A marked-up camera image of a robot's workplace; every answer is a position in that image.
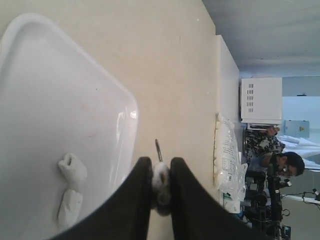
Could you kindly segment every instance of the white tissue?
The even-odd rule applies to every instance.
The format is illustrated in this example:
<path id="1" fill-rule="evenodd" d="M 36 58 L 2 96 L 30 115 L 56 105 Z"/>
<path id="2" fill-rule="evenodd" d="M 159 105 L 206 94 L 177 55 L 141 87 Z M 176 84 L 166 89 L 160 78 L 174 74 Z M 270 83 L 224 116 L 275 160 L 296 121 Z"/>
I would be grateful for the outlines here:
<path id="1" fill-rule="evenodd" d="M 87 179 L 88 172 L 85 165 L 73 153 L 64 155 L 58 166 L 72 189 L 78 190 Z"/>
<path id="2" fill-rule="evenodd" d="M 67 189 L 62 198 L 58 212 L 58 225 L 61 228 L 69 228 L 74 225 L 79 216 L 83 196 L 71 189 Z"/>

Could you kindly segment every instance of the person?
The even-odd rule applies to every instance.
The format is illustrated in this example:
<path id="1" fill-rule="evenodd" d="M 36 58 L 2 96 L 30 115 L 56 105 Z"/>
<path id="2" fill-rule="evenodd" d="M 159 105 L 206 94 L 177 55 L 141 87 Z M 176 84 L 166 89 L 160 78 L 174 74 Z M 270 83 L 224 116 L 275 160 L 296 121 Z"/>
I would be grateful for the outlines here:
<path id="1" fill-rule="evenodd" d="M 251 151 L 249 171 L 267 172 L 272 154 L 276 154 L 279 174 L 284 177 L 299 176 L 305 170 L 305 163 L 295 152 L 282 153 L 285 145 L 275 135 L 280 129 L 270 127 L 265 131 L 253 130 L 247 135 L 249 150 Z"/>

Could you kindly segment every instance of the clear plastic bag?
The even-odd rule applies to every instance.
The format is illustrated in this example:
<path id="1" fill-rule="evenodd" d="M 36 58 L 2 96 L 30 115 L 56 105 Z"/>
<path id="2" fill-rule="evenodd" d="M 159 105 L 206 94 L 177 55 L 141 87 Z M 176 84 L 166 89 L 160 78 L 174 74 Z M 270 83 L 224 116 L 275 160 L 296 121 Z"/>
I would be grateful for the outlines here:
<path id="1" fill-rule="evenodd" d="M 235 125 L 222 116 L 217 116 L 214 144 L 214 183 L 233 200 L 243 198 L 245 191 L 245 172 L 241 165 Z"/>

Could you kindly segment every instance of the white plastic tray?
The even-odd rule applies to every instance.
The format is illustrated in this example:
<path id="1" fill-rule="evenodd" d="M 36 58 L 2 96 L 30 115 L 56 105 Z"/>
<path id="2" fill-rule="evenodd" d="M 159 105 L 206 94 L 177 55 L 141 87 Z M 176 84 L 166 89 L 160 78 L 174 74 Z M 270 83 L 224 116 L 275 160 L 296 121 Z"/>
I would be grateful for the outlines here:
<path id="1" fill-rule="evenodd" d="M 43 16 L 18 16 L 0 47 L 0 239 L 47 239 L 67 187 L 58 161 L 87 167 L 81 220 L 130 172 L 137 102 Z"/>

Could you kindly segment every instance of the white cloth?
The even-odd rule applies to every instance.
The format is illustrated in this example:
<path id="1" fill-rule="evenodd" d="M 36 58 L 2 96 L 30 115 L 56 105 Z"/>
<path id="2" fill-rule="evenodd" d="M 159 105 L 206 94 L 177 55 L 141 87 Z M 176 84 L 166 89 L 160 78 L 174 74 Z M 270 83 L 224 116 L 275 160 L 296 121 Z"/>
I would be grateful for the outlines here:
<path id="1" fill-rule="evenodd" d="M 85 165 L 73 153 L 67 153 L 59 161 L 58 166 L 68 181 L 69 188 L 78 191 L 87 179 L 88 172 Z"/>
<path id="2" fill-rule="evenodd" d="M 73 226 L 80 213 L 83 196 L 71 189 L 67 189 L 62 198 L 58 212 L 58 226 L 60 228 L 69 228 Z"/>
<path id="3" fill-rule="evenodd" d="M 304 161 L 305 168 L 313 172 L 320 171 L 320 164 L 315 163 L 314 161 L 307 160 L 305 158 L 320 154 L 320 145 L 314 142 L 308 141 L 304 138 L 297 138 L 293 136 L 278 136 L 277 137 L 282 143 L 285 144 L 283 150 L 286 152 L 294 152 L 299 154 Z"/>

